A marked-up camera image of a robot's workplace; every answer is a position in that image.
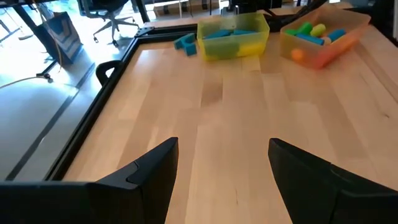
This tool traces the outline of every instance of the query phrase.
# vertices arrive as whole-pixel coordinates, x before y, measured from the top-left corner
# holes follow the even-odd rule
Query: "wooden table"
[[[167,223],[291,223],[267,158],[277,137],[398,190],[398,50],[369,27],[323,70],[278,52],[278,34],[260,57],[211,63],[141,46],[65,180],[100,179],[178,136]]]

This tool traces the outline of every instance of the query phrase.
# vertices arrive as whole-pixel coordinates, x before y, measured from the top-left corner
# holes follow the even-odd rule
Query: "teal foam block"
[[[215,32],[215,33],[212,33],[212,34],[210,34],[210,35],[207,35],[205,38],[203,38],[203,39],[213,39],[213,38],[219,38],[219,37],[226,37],[226,36],[229,36],[229,35],[231,35],[231,31],[230,30],[220,30],[220,31],[217,31],[217,32]]]
[[[328,37],[330,38],[330,40],[332,42],[336,41],[337,39],[339,39],[340,37],[342,37],[343,35],[346,34],[346,31],[343,29],[338,29],[333,31],[331,34],[328,35]]]
[[[301,39],[307,40],[307,41],[311,41],[314,44],[318,44],[318,45],[323,45],[325,43],[325,41],[321,38],[318,37],[312,37],[310,35],[305,35],[305,34],[297,34],[296,37],[300,37]]]
[[[187,34],[174,41],[174,48],[176,50],[184,48],[183,43],[193,43],[195,41],[195,34]]]
[[[197,47],[195,45],[195,34],[187,34],[174,41],[174,48],[184,49],[187,56],[197,54]]]
[[[256,32],[254,31],[249,31],[249,30],[234,30],[232,35],[244,35],[244,34],[255,34]]]
[[[184,46],[184,52],[187,56],[197,54],[197,47],[195,43],[186,44],[186,46]]]

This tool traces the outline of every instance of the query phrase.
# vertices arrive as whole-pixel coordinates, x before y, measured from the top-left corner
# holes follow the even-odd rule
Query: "yellow foam block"
[[[265,45],[262,43],[256,44],[242,44],[239,46],[238,57],[261,54],[264,51]]]

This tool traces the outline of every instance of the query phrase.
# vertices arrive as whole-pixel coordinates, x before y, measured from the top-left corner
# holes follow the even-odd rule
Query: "office chair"
[[[105,24],[102,28],[97,30],[94,34],[94,41],[98,43],[98,39],[95,35],[102,30],[105,30],[109,27],[112,27],[112,44],[116,47],[118,43],[114,39],[114,31],[115,29],[119,30],[119,25],[129,25],[129,26],[137,26],[135,23],[126,22],[126,19],[130,19],[132,17],[125,17],[117,19],[116,16],[120,14],[123,6],[127,3],[128,0],[78,0],[79,11],[82,16],[86,16],[89,18],[102,18],[104,21],[109,19],[109,22]]]

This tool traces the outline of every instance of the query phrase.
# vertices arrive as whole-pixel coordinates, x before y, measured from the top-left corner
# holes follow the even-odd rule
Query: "gray floor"
[[[94,74],[97,64],[120,59],[130,41],[119,40],[118,48],[107,42],[86,44],[73,65],[50,71],[53,83],[35,78],[0,89],[0,124],[7,127],[0,134],[0,179],[45,177],[101,88]],[[60,114],[60,108],[66,110]],[[17,166],[24,156],[29,159]],[[13,169],[17,175],[10,175]]]

